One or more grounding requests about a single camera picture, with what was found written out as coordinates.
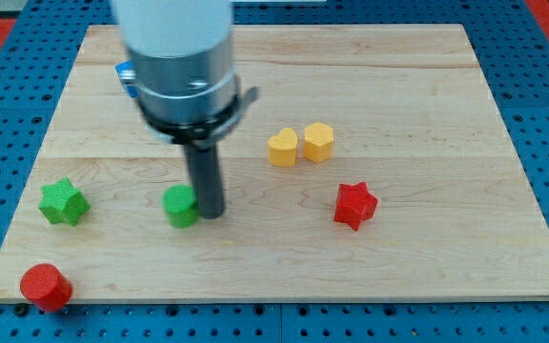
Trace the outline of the blue block behind arm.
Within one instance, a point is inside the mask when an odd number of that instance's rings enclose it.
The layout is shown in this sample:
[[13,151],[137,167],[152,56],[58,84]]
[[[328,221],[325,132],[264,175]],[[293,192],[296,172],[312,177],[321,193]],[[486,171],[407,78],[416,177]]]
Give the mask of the blue block behind arm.
[[129,60],[122,62],[120,64],[117,64],[114,68],[122,88],[126,91],[130,98],[136,98],[136,76],[132,61]]

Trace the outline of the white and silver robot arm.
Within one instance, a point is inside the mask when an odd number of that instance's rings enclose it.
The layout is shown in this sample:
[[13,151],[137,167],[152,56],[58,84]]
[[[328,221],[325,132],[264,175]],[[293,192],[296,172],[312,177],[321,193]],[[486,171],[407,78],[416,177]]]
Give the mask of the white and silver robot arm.
[[241,91],[229,0],[112,0],[145,121],[174,144],[214,146],[258,97]]

